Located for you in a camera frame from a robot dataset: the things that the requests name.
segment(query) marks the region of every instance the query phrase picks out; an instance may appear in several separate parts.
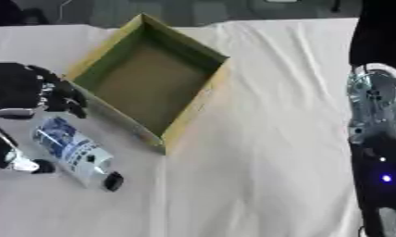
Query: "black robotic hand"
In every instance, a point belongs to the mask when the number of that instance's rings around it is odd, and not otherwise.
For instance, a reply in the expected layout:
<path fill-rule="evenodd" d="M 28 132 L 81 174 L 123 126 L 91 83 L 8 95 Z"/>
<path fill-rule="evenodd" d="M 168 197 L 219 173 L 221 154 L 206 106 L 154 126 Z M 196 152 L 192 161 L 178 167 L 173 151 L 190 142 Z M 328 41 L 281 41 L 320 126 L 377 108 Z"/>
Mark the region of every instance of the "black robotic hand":
<path fill-rule="evenodd" d="M 82 93 L 47 69 L 19 63 L 0 63 L 0 118 L 32 119 L 36 108 L 67 111 L 84 119 L 87 106 Z M 44 160 L 29 160 L 0 128 L 0 168 L 30 173 L 53 172 Z"/>

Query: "robotic arm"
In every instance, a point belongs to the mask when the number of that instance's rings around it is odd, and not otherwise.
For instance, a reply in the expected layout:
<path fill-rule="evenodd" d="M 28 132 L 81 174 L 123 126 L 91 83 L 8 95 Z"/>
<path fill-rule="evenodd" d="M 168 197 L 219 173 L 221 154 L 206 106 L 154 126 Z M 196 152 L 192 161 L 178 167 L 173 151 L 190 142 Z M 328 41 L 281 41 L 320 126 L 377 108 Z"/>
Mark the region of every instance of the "robotic arm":
<path fill-rule="evenodd" d="M 0 118 L 31 119 L 36 108 L 44 111 L 68 111 L 85 118 L 84 96 L 68 81 L 35 66 L 0 63 Z M 54 172 L 45 160 L 30 160 L 18 149 L 18 144 L 0 128 L 0 168 L 29 173 Z"/>
<path fill-rule="evenodd" d="M 368 237 L 396 237 L 396 1 L 363 0 L 351 44 L 349 144 Z"/>

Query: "white table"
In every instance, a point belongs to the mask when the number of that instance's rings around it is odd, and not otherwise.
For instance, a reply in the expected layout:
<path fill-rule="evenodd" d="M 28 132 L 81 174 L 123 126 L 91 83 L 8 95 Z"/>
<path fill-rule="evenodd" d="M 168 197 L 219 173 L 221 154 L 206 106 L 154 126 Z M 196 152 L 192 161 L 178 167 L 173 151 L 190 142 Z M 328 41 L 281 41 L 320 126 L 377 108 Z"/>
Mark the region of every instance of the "white table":
<path fill-rule="evenodd" d="M 239 21 L 181 29 L 231 56 L 230 79 L 175 154 L 145 150 L 102 118 L 70 118 L 116 155 L 116 193 L 63 173 L 0 170 L 0 237 L 344 237 L 360 215 L 346 143 L 355 19 Z M 111 30 L 0 28 L 0 61 L 62 74 Z M 30 156 L 39 121 L 0 121 Z"/>

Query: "open box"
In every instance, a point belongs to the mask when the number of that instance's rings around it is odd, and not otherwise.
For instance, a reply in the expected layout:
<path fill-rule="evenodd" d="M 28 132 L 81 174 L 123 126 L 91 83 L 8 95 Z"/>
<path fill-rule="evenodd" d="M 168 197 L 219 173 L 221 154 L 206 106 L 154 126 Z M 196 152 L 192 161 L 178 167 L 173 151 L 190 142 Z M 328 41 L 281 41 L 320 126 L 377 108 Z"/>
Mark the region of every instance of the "open box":
<path fill-rule="evenodd" d="M 139 15 L 66 76 L 89 105 L 143 141 L 169 152 L 227 78 L 225 56 Z"/>

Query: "plastic bottle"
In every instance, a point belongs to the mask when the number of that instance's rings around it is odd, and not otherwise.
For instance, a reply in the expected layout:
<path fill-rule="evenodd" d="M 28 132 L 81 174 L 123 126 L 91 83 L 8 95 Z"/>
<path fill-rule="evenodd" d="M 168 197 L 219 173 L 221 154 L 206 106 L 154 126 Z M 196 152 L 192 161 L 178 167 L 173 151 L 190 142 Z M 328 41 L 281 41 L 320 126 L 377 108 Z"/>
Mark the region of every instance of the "plastic bottle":
<path fill-rule="evenodd" d="M 114 192 L 124 181 L 118 172 L 109 171 L 113 156 L 63 118 L 46 120 L 32 133 L 32 139 L 86 187 L 100 185 Z"/>

